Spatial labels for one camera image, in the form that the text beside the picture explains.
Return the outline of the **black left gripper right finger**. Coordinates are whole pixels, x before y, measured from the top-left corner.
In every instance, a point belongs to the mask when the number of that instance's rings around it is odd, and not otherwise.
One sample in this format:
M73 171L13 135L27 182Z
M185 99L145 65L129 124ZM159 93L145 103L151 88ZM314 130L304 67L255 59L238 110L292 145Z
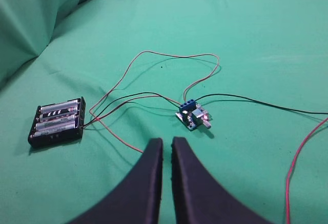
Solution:
M172 192L177 223L269 223L215 180L184 137L172 141Z

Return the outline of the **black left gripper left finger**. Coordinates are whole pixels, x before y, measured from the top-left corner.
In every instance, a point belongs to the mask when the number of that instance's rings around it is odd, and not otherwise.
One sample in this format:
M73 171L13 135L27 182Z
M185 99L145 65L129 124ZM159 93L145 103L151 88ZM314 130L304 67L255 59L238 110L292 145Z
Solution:
M162 139L153 138L115 189L70 223L158 223L162 162Z

